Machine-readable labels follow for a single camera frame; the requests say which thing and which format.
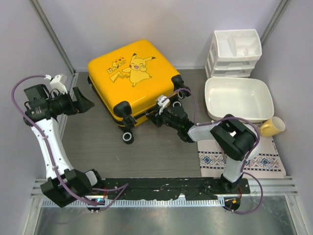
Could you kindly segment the yellow Pikachu suitcase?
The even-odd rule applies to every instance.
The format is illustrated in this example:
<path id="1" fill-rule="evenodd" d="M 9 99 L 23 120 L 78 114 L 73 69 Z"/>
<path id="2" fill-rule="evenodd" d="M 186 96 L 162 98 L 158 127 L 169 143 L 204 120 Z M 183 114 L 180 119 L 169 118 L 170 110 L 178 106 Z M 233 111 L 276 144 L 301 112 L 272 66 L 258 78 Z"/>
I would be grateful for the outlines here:
<path id="1" fill-rule="evenodd" d="M 169 98 L 167 108 L 190 96 L 181 74 L 145 39 L 92 59 L 88 72 L 89 84 L 123 131 L 126 144 L 134 142 L 132 128 L 148 120 L 160 95 Z"/>

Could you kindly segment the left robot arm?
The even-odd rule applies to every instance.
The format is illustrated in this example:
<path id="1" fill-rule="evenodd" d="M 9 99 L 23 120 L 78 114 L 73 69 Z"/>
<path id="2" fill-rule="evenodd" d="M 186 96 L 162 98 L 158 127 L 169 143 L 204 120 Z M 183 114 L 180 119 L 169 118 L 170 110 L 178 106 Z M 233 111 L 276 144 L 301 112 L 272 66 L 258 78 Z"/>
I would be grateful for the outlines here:
<path id="1" fill-rule="evenodd" d="M 59 133 L 59 115 L 85 113 L 94 103 L 86 99 L 78 87 L 73 88 L 76 100 L 57 88 L 49 94 L 46 85 L 39 84 L 24 90 L 28 99 L 25 102 L 24 122 L 35 134 L 45 162 L 47 182 L 41 185 L 42 193 L 60 208 L 89 193 L 100 195 L 104 183 L 95 169 L 81 172 L 70 164 Z"/>

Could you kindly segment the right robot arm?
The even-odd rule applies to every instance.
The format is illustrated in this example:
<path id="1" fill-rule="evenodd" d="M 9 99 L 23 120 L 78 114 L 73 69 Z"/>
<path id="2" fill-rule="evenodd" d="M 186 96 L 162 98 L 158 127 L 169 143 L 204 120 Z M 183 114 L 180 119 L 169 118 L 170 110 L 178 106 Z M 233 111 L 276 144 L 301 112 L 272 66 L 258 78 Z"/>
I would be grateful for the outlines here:
<path id="1" fill-rule="evenodd" d="M 177 135 L 183 142 L 193 143 L 215 139 L 222 151 L 226 154 L 226 163 L 221 174 L 221 188 L 226 193 L 233 193 L 238 187 L 243 176 L 243 165 L 250 154 L 255 154 L 260 135 L 257 130 L 249 128 L 239 117 L 231 114 L 224 118 L 208 122 L 193 123 L 181 106 L 172 108 L 155 108 L 147 118 L 155 126 L 166 125 L 177 131 Z"/>

